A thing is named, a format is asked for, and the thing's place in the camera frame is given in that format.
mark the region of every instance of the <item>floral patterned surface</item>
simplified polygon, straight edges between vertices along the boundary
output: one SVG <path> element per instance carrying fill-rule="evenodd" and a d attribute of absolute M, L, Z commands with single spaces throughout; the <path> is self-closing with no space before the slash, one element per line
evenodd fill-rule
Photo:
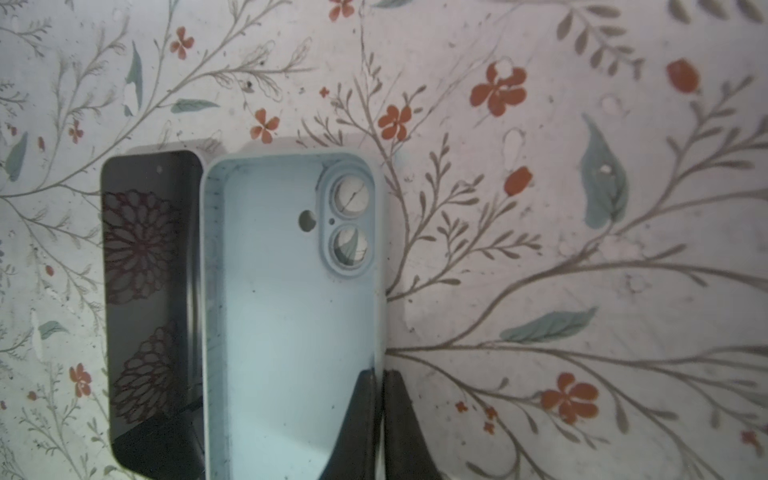
<path fill-rule="evenodd" d="M 151 296 L 172 233 L 103 271 L 104 160 L 274 143 L 381 164 L 388 362 L 446 478 L 762 478 L 766 15 L 0 0 L 0 474 L 137 477 L 108 448 L 104 275 Z"/>

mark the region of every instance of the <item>small round hole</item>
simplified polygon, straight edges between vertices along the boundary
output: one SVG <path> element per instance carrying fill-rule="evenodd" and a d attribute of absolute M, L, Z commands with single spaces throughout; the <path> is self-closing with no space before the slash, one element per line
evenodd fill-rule
<path fill-rule="evenodd" d="M 366 211 L 368 202 L 368 187 L 360 177 L 345 175 L 333 188 L 333 205 L 344 217 L 358 217 Z"/>
<path fill-rule="evenodd" d="M 311 211 L 304 210 L 299 214 L 299 228 L 301 230 L 309 232 L 315 227 L 315 225 L 317 225 L 317 220 L 315 220 L 315 214 L 313 214 Z"/>
<path fill-rule="evenodd" d="M 333 256 L 341 266 L 356 268 L 368 252 L 365 234 L 355 227 L 340 229 L 333 238 Z"/>

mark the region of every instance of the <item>table surface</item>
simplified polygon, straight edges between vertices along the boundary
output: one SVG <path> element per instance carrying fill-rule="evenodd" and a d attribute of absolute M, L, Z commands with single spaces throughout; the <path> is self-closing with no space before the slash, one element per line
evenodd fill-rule
<path fill-rule="evenodd" d="M 386 176 L 386 361 L 446 478 L 763 478 L 767 15 L 0 0 L 0 477 L 134 477 L 108 447 L 106 159 L 341 145 Z"/>

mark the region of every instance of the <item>teal leaf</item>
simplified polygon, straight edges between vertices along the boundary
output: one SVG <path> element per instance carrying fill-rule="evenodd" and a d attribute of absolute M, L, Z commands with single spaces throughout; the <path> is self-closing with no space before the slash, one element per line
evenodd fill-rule
<path fill-rule="evenodd" d="M 355 229 L 355 233 L 352 234 L 352 236 L 349 238 L 349 241 L 343 245 L 338 246 L 334 251 L 336 258 L 339 260 L 339 262 L 341 262 L 342 265 L 353 266 L 355 264 L 355 254 L 357 253 L 357 234 L 358 231 Z"/>
<path fill-rule="evenodd" d="M 506 329 L 500 337 L 507 342 L 529 343 L 552 342 L 573 336 L 589 324 L 597 307 L 586 312 L 551 312 L 525 325 Z"/>
<path fill-rule="evenodd" d="M 139 52 L 136 50 L 136 42 L 133 42 L 133 44 L 134 59 L 131 61 L 131 69 L 128 71 L 128 76 L 125 78 L 125 83 L 136 85 L 136 100 L 138 107 L 141 108 L 141 99 L 144 95 L 144 83 L 141 78 L 141 56 L 139 56 Z M 131 109 L 128 107 L 125 107 L 124 113 L 126 117 L 132 114 Z"/>
<path fill-rule="evenodd" d="M 627 173 L 608 147 L 603 134 L 591 118 L 582 114 L 589 127 L 589 145 L 581 158 L 581 182 L 587 193 L 585 221 L 590 228 L 601 228 L 609 220 L 624 218 L 629 199 Z"/>
<path fill-rule="evenodd" d="M 56 332 L 69 332 L 69 330 L 61 326 L 61 324 L 56 320 L 51 320 L 50 322 L 43 323 L 38 327 L 38 330 L 40 330 L 40 338 L 42 338 L 43 340 L 47 339 L 49 336 L 53 335 Z"/>
<path fill-rule="evenodd" d="M 396 8 L 396 7 L 402 7 L 403 5 L 407 5 L 413 0 L 382 0 L 379 3 L 374 4 L 374 7 L 377 8 Z"/>
<path fill-rule="evenodd" d="M 11 182 L 18 180 L 18 176 L 22 174 L 22 165 L 26 154 L 27 132 L 24 132 L 22 139 L 13 146 L 11 153 L 8 154 L 8 158 L 5 159 L 5 172 L 8 174 L 8 178 L 11 179 Z"/>
<path fill-rule="evenodd" d="M 173 114 L 184 113 L 185 111 L 198 111 L 204 108 L 218 107 L 218 104 L 208 100 L 193 100 L 190 98 L 179 98 L 176 103 L 170 108 L 170 112 Z"/>

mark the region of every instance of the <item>light blue phone case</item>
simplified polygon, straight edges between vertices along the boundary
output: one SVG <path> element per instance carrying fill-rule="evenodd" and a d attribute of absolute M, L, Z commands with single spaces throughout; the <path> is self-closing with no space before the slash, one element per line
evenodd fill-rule
<path fill-rule="evenodd" d="M 357 376 L 381 379 L 379 173 L 348 151 L 231 156 L 200 194 L 207 478 L 317 480 Z"/>

